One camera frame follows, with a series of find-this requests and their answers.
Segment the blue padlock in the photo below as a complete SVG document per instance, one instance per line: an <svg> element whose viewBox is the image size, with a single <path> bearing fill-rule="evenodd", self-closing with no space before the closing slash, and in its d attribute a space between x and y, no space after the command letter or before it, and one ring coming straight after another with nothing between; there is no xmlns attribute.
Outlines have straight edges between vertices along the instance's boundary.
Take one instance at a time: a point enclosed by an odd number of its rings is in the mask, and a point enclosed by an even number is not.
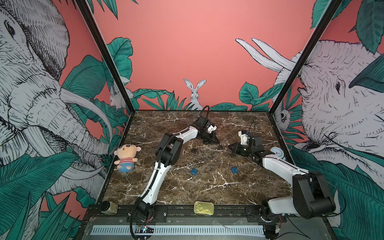
<svg viewBox="0 0 384 240"><path fill-rule="evenodd" d="M196 168L192 168L190 173L193 175L193 176L196 176L198 174L198 170Z"/></svg>
<svg viewBox="0 0 384 240"><path fill-rule="evenodd" d="M234 175L238 174L238 173L239 173L239 169L238 169L238 167L236 167L236 166L232 166L232 167L231 167L231 172L232 172Z"/></svg>

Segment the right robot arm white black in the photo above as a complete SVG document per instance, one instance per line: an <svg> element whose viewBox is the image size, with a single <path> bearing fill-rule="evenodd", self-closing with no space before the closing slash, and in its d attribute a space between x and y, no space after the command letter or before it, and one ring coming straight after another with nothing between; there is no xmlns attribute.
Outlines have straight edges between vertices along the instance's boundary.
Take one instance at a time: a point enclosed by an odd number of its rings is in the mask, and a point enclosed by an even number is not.
<svg viewBox="0 0 384 240"><path fill-rule="evenodd" d="M263 201L259 215L270 223L281 215L311 219L336 210L334 197L322 173L299 168L263 146L260 134L239 131L240 141L229 145L231 156L250 157L258 166L269 170L292 186L292 196Z"/></svg>

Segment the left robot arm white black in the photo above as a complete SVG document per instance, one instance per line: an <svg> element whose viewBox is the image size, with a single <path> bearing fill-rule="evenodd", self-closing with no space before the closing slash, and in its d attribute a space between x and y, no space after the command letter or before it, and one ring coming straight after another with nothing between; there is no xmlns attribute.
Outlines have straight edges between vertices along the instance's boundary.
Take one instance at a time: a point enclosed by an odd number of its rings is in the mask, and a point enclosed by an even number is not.
<svg viewBox="0 0 384 240"><path fill-rule="evenodd" d="M170 134L165 133L156 150L155 167L144 192L137 198L133 213L144 222L150 221L155 214L155 204L168 171L178 161L183 144L199 139L203 144L215 144L221 150L222 145L216 136L217 126L204 117L188 125L185 129Z"/></svg>

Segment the small alarm clock teal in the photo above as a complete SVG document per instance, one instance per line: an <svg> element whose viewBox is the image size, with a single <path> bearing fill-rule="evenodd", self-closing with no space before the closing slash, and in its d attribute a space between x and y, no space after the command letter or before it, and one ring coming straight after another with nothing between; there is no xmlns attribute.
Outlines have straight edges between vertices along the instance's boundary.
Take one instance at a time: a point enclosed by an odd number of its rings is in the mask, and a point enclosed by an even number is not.
<svg viewBox="0 0 384 240"><path fill-rule="evenodd" d="M279 147L272 147L270 149L270 151L272 153L274 153L275 155L277 155L280 159L282 159L284 161L286 160L285 153L284 153L284 151L281 148L279 148Z"/></svg>

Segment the yellow tin can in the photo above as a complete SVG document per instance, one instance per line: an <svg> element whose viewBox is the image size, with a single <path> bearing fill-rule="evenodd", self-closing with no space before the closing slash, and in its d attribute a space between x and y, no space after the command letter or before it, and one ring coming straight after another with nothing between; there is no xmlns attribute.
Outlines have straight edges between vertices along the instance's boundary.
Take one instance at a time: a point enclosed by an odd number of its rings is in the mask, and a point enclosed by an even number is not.
<svg viewBox="0 0 384 240"><path fill-rule="evenodd" d="M212 216L215 211L213 203L196 201L194 203L194 213L198 215Z"/></svg>

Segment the plush doll toy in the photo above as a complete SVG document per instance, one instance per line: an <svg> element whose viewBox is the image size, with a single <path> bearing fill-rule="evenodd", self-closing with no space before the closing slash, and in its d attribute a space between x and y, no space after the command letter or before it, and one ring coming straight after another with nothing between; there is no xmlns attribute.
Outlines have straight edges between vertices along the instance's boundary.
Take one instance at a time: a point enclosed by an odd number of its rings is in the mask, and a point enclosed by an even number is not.
<svg viewBox="0 0 384 240"><path fill-rule="evenodd" d="M135 163L138 162L136 155L141 150L141 147L133 144L122 145L115 150L114 155L118 157L118 160L114 161L114 164L117 166L117 169L121 173L131 172L135 167Z"/></svg>

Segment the small circuit board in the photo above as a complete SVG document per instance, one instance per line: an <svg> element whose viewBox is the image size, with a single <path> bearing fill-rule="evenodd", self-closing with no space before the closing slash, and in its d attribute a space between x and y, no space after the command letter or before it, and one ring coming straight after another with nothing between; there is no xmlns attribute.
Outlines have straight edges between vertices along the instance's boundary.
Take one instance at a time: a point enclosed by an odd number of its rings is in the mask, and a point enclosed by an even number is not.
<svg viewBox="0 0 384 240"><path fill-rule="evenodd" d="M142 235L152 235L155 231L155 226L148 226L148 225L138 225L135 229L135 234L142 236Z"/></svg>

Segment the beige cup object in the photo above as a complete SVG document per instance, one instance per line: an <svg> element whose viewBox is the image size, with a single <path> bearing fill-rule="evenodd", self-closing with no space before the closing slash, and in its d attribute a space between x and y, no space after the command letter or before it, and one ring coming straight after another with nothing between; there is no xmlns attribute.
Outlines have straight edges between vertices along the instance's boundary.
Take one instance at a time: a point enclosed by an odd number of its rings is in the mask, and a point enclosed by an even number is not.
<svg viewBox="0 0 384 240"><path fill-rule="evenodd" d="M110 201L103 201L100 204L100 209L105 215L115 215L118 212L118 205Z"/></svg>

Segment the white vented strip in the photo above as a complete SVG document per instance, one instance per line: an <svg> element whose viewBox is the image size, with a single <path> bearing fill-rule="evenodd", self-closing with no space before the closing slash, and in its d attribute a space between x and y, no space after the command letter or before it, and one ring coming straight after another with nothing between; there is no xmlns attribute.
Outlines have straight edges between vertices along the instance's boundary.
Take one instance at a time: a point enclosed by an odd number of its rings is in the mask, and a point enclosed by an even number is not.
<svg viewBox="0 0 384 240"><path fill-rule="evenodd" d="M142 236L247 236L247 237L263 237L263 226L155 226L155 231L152 235ZM90 233L91 236L130 236L130 226L120 225L94 225Z"/></svg>

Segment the black mounting rail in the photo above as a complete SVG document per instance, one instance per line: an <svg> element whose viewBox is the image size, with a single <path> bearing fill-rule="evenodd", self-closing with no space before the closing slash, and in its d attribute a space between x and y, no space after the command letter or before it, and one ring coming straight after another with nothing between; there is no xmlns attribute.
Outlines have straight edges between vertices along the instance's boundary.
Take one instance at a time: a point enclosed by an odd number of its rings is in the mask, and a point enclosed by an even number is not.
<svg viewBox="0 0 384 240"><path fill-rule="evenodd" d="M84 221L98 218L116 218L123 223L166 223L172 218L221 219L221 218L245 218L247 223L271 225L273 223L287 222L288 214L280 214L279 217L270 216L266 222L262 219L260 205L214 205L208 207L203 204L194 205L155 205L148 218L142 216L133 205L118 205L117 212L105 214L102 206L93 206L87 210Z"/></svg>

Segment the right black frame post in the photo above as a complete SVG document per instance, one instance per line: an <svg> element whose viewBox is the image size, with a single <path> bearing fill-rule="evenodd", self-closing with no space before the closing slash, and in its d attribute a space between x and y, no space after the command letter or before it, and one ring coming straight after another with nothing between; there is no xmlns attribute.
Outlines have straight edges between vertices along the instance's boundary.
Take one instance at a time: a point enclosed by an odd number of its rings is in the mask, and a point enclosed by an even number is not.
<svg viewBox="0 0 384 240"><path fill-rule="evenodd" d="M324 10L320 20L318 21L317 26L315 27L315 30L313 31L309 41L307 42L305 48L302 51L302 54L300 55L297 63L295 64L293 70L291 71L288 79L286 80L285 84L283 85L276 101L274 102L273 106L269 110L269 114L272 115L276 112L276 110L279 107L279 104L282 102L284 96L288 92L290 86L297 78L300 70L304 66L306 60L311 55L313 49L315 48L317 42L319 41L320 37L323 35L325 29L329 25L329 23L332 20L332 17L335 15L336 11L338 10L339 6L341 5L342 0L332 0L327 4L326 9Z"/></svg>

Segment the black frame post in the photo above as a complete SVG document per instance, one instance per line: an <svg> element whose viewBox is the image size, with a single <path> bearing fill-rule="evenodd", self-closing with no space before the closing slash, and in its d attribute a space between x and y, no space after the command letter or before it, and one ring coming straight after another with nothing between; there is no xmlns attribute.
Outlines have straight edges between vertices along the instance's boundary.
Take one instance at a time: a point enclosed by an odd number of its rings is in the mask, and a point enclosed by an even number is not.
<svg viewBox="0 0 384 240"><path fill-rule="evenodd" d="M320 20L318 21L317 26L315 27L315 30L313 31L309 41L307 42L305 48L302 51L302 54L300 55L297 63L295 64L293 70L291 71L288 79L286 80L285 84L283 85L276 101L274 102L273 106L269 110L269 114L272 115L276 112L276 110L279 107L279 104L282 102L284 96L288 92L290 86L297 78L300 70L304 66L306 60L311 55L313 49L315 48L317 42L319 41L320 37L323 35L325 29L329 25L329 23L332 20L332 17L335 15L336 11L338 10L339 6L341 5L342 0L332 0L327 4L326 9L324 10Z"/></svg>
<svg viewBox="0 0 384 240"><path fill-rule="evenodd" d="M110 71L118 89L120 90L120 93L128 107L128 112L130 114L130 116L134 115L135 114L135 109L134 109L134 106L126 92L126 88L125 86L123 85L122 83L122 80L120 78L120 74L117 70L117 67L112 59L112 56L109 52L109 49L103 39L103 36L97 26L97 23L93 17L93 14L91 12L91 9L90 9L90 6L88 4L87 1L82 1L82 0L76 0L75 1L86 24L87 24L87 27L88 29L90 30L91 34L92 34L92 37L99 49L99 51L101 52L101 55L103 57L103 60L105 61L106 65L107 65L107 68L108 70Z"/></svg>

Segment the left black frame post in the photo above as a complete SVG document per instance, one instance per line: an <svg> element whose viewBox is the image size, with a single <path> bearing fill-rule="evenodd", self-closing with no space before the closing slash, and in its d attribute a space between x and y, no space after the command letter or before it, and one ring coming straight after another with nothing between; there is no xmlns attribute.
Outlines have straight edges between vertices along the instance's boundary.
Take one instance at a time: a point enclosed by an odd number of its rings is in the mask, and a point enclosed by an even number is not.
<svg viewBox="0 0 384 240"><path fill-rule="evenodd" d="M107 68L108 70L110 71L118 89L120 90L120 93L128 107L128 112L130 114L130 116L134 115L135 114L135 109L134 109L134 106L126 92L126 88L125 86L123 85L122 83L122 80L120 78L120 74L117 70L117 67L112 59L112 56L109 52L109 49L103 39L103 36L97 26L97 23L93 17L93 14L91 12L91 9L90 9L90 6L88 4L87 1L82 1L82 0L76 0L75 1L86 24L87 24L87 27L88 29L90 30L91 34L92 34L92 37L99 49L99 51L101 52L101 55L103 57L103 60L105 61L106 65L107 65Z"/></svg>

